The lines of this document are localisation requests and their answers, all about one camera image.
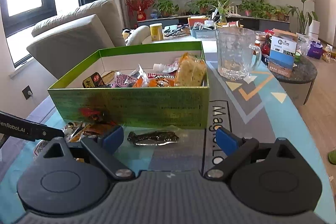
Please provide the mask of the white red snack packet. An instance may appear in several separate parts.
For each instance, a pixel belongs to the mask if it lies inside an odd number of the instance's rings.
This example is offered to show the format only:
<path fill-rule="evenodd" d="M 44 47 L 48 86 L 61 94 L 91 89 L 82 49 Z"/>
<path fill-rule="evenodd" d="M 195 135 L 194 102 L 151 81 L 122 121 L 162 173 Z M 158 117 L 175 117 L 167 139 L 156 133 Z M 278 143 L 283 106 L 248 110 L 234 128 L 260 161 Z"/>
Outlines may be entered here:
<path fill-rule="evenodd" d="M 36 159 L 39 154 L 43 151 L 43 149 L 49 144 L 47 140 L 40 140 L 39 143 L 35 146 L 33 150 L 34 159 Z"/>

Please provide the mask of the colourful table mat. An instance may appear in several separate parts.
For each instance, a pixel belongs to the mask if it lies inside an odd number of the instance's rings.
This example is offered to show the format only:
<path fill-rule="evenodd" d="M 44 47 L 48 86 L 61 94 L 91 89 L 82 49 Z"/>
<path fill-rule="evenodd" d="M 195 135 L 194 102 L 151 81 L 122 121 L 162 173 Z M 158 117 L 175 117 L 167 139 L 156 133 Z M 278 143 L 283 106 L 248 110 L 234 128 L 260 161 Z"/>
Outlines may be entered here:
<path fill-rule="evenodd" d="M 219 150 L 215 131 L 220 126 L 241 138 L 256 138 L 261 143 L 273 143 L 277 138 L 287 138 L 311 165 L 322 181 L 322 196 L 315 213 L 327 223 L 335 223 L 335 203 L 326 168 L 317 146 L 297 108 L 286 95 L 280 83 L 272 77 L 251 99 L 245 100 L 240 90 L 249 95 L 271 76 L 263 63 L 252 72 L 248 80 L 231 81 L 217 73 L 214 53 L 206 54 L 210 80 L 208 128 L 189 131 L 195 140 L 187 141 L 182 152 L 175 145 L 165 147 L 136 147 L 126 139 L 135 128 L 124 127 L 125 141 L 115 157 L 135 172 L 139 170 L 190 170 L 206 171 L 220 163 L 226 155 Z M 28 120 L 62 128 L 64 121 L 51 98 L 46 98 L 28 117 Z M 33 150 L 38 141 L 31 142 L 10 137 L 1 148 L 1 223 L 13 223 L 24 214 L 16 193 L 18 178 L 35 158 Z"/>

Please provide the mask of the purple gift bag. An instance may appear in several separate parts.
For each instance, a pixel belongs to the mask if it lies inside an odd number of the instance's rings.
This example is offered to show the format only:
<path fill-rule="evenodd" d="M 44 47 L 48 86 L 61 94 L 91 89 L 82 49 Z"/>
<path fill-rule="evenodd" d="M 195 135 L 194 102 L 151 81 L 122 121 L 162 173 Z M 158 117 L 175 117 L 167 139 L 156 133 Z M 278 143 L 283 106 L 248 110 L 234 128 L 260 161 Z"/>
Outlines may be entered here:
<path fill-rule="evenodd" d="M 312 41 L 310 43 L 310 48 L 307 52 L 307 56 L 320 59 L 323 54 L 323 46 L 320 42 Z"/>

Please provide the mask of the tall green leaf plant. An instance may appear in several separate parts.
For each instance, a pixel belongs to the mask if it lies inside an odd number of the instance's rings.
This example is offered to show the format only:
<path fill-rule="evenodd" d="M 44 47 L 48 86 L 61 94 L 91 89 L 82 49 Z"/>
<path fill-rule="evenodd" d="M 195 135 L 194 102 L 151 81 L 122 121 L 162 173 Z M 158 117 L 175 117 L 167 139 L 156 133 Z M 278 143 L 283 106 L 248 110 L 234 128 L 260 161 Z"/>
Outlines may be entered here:
<path fill-rule="evenodd" d="M 288 14 L 297 17 L 297 32 L 305 35 L 307 29 L 312 24 L 313 20 L 318 21 L 318 16 L 315 11 L 305 11 L 305 3 L 307 1 L 315 2 L 315 0 L 301 0 L 302 7 L 288 5 Z"/>

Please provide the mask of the clear glass mug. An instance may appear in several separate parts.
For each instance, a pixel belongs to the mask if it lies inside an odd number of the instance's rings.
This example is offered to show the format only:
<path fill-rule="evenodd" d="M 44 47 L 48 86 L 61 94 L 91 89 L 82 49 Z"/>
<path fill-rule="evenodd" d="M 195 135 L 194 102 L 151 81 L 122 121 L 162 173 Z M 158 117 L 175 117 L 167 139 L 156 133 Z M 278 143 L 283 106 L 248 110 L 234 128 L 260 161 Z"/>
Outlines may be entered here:
<path fill-rule="evenodd" d="M 261 49 L 255 45 L 256 34 L 242 27 L 215 28 L 218 72 L 231 80 L 242 80 L 261 63 Z"/>

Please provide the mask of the wall power socket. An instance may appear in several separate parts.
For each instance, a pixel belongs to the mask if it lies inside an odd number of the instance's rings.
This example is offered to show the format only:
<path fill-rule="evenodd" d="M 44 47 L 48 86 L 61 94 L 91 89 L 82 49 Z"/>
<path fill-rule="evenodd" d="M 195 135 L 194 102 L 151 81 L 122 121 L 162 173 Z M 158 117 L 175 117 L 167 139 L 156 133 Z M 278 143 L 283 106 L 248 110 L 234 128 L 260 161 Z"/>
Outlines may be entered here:
<path fill-rule="evenodd" d="M 22 93 L 26 100 L 33 96 L 32 90 L 29 85 L 22 90 Z"/>

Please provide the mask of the beige sofa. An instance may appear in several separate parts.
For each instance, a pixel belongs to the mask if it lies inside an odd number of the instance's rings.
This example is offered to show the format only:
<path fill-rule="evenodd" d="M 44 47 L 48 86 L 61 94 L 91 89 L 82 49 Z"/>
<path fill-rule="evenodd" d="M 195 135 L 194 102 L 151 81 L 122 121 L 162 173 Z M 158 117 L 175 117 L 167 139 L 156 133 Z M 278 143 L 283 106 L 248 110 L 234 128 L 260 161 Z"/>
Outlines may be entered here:
<path fill-rule="evenodd" d="M 35 24 L 30 55 L 55 78 L 60 79 L 97 50 L 151 43 L 148 26 L 140 26 L 124 38 L 114 0 L 98 0 L 66 15 L 56 15 Z"/>

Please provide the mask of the brown barcode snack packet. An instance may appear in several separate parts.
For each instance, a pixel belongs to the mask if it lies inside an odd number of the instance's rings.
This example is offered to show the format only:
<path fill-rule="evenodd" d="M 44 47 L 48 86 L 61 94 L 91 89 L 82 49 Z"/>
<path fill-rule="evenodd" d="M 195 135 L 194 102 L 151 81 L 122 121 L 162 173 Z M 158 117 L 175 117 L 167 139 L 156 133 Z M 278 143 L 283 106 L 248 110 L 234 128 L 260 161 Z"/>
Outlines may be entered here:
<path fill-rule="evenodd" d="M 97 139 L 105 133 L 110 132 L 116 124 L 110 123 L 87 123 L 87 122 L 68 122 L 63 128 L 64 139 L 70 143 L 79 142 L 82 138 Z"/>

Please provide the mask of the orange bread packet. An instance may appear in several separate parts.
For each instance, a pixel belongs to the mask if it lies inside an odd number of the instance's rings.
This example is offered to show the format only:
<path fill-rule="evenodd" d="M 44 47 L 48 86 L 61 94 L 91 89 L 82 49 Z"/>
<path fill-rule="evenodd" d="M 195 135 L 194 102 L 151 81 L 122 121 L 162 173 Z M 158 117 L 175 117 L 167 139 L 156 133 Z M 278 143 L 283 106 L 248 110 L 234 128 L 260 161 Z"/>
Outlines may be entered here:
<path fill-rule="evenodd" d="M 185 53 L 179 59 L 174 86 L 200 87 L 203 84 L 206 70 L 206 63 L 201 57 Z"/>

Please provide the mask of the grey blue storage tray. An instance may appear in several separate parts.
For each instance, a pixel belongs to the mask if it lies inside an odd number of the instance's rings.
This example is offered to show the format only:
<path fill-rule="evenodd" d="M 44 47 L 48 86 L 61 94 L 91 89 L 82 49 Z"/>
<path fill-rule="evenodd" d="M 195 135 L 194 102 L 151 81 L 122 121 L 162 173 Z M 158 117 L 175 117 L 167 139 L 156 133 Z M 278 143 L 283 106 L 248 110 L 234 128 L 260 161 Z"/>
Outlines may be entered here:
<path fill-rule="evenodd" d="M 190 28 L 190 35 L 196 39 L 216 39 L 215 30 L 208 30 L 208 29 L 199 29 L 197 26 L 195 29 Z"/>

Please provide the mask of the spider plant in vase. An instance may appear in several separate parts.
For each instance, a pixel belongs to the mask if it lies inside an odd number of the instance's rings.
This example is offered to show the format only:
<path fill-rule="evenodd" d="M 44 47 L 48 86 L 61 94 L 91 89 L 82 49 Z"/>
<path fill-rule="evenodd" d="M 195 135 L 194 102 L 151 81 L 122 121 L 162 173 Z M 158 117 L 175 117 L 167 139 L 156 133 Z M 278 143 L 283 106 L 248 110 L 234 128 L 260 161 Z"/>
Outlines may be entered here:
<path fill-rule="evenodd" d="M 230 13 L 231 6 L 230 0 L 211 0 L 211 8 L 214 10 L 211 20 L 214 23 L 227 23 L 226 16 Z"/>

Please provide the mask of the red flower arrangement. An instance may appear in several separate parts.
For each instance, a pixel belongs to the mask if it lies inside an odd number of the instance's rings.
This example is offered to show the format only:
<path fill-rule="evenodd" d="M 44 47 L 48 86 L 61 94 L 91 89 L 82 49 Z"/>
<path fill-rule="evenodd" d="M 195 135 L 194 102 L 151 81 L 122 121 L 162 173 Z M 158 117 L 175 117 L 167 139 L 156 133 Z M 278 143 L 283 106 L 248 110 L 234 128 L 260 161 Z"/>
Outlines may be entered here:
<path fill-rule="evenodd" d="M 146 10 L 154 5 L 156 0 L 125 0 L 129 15 L 136 15 L 137 21 L 147 19 Z"/>

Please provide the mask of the green slipper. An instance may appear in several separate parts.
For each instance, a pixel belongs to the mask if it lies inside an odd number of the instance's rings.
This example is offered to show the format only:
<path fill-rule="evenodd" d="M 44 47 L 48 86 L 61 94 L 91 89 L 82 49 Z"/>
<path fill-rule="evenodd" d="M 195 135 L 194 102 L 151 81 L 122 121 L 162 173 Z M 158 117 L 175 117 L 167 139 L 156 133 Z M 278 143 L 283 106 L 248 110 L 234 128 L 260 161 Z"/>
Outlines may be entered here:
<path fill-rule="evenodd" d="M 334 149 L 333 151 L 330 151 L 327 154 L 327 158 L 331 164 L 336 165 L 336 150 Z"/>

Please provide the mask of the small dark foil snack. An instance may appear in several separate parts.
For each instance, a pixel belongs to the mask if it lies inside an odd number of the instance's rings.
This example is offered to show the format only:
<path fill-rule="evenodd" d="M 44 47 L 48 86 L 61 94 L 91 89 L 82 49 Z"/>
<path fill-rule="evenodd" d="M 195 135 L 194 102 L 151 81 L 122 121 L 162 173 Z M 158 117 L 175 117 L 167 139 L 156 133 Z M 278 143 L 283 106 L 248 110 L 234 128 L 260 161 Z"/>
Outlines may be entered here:
<path fill-rule="evenodd" d="M 137 135 L 131 131 L 127 137 L 136 146 L 163 146 L 178 143 L 179 137 L 173 131 L 157 130 Z"/>

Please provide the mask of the pink white snack pouch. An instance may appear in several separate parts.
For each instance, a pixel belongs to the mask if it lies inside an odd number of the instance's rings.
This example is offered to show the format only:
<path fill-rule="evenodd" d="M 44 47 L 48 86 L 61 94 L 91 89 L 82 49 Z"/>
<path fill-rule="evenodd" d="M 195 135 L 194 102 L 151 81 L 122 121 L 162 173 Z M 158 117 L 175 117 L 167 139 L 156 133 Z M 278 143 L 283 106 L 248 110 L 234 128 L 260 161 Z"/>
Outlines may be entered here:
<path fill-rule="evenodd" d="M 113 88 L 132 88 L 136 82 L 137 82 L 136 78 L 117 71 L 114 74 L 114 78 L 111 82 L 111 87 Z"/>

